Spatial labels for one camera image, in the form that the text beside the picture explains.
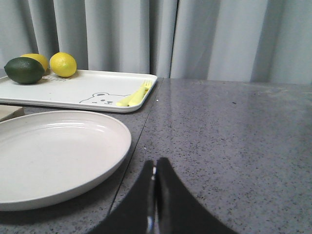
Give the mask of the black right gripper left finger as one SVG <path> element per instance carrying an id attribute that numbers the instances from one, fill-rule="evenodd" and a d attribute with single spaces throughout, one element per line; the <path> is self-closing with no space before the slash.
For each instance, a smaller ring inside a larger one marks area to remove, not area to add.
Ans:
<path id="1" fill-rule="evenodd" d="M 92 234 L 153 234 L 155 222 L 155 167 L 144 163 L 139 177 L 122 202 Z"/>

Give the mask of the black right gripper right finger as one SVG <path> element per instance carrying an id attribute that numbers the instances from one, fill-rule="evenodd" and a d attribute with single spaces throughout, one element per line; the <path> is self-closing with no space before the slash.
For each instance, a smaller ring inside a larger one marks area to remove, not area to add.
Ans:
<path id="1" fill-rule="evenodd" d="M 157 161 L 158 225 L 161 234 L 234 234 L 188 191 L 169 159 Z"/>

